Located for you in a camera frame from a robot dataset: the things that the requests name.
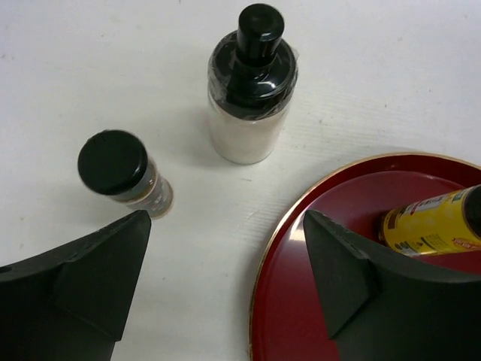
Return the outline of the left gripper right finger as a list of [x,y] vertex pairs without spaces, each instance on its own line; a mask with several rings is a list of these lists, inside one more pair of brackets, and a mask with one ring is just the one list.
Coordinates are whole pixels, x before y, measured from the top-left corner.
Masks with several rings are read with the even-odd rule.
[[318,211],[304,237],[342,360],[478,360],[479,275],[396,253]]

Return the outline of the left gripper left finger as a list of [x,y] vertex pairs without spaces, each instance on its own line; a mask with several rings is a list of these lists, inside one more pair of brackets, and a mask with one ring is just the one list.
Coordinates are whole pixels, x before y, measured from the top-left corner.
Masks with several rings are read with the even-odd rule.
[[1,268],[3,360],[109,360],[122,339],[150,237],[135,211]]

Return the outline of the small yellow label bottle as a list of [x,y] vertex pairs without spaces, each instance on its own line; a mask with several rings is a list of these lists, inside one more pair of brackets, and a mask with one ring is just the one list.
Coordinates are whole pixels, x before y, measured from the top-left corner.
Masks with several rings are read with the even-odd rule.
[[446,193],[382,214],[380,241],[406,256],[480,249],[480,186]]

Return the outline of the white jar black pump lid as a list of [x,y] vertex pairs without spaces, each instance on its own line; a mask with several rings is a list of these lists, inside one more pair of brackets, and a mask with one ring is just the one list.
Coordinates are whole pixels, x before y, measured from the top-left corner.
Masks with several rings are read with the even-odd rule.
[[209,132],[217,153],[230,162],[261,162],[279,138],[298,80],[297,56],[284,29],[276,8],[252,4],[211,53]]

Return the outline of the round red lacquer tray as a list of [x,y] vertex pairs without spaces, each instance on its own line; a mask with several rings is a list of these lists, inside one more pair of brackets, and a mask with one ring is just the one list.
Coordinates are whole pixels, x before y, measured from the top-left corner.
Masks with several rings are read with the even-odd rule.
[[387,210],[477,185],[480,168],[430,153],[372,156],[330,171],[283,215],[262,256],[250,303],[253,360],[336,360],[310,268],[302,218],[313,209],[375,239]]

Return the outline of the small black cap spice jar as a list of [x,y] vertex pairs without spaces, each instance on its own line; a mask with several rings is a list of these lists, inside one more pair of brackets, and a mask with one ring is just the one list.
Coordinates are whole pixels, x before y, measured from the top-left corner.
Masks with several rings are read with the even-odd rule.
[[93,135],[82,146],[77,170],[83,184],[133,211],[163,217],[174,192],[160,175],[144,143],[130,132],[109,129]]

